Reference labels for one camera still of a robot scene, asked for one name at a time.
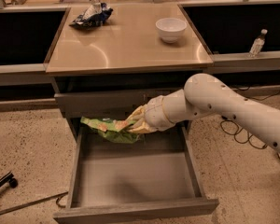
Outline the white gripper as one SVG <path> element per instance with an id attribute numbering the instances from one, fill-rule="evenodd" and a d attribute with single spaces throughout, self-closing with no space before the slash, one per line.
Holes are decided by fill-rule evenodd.
<path id="1" fill-rule="evenodd" d="M 130 133 L 163 132 L 175 126 L 165 115 L 162 106 L 163 96 L 152 98 L 146 105 L 138 106 L 127 118 L 128 121 L 137 121 L 128 131 Z"/>

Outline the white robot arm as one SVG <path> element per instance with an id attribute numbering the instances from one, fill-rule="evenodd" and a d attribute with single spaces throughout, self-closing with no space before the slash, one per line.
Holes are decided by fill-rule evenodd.
<path id="1" fill-rule="evenodd" d="M 129 116 L 134 122 L 129 131 L 162 132 L 210 114 L 233 120 L 280 154 L 280 110 L 245 98 L 205 73 L 190 77 L 183 89 L 139 106 Z"/>

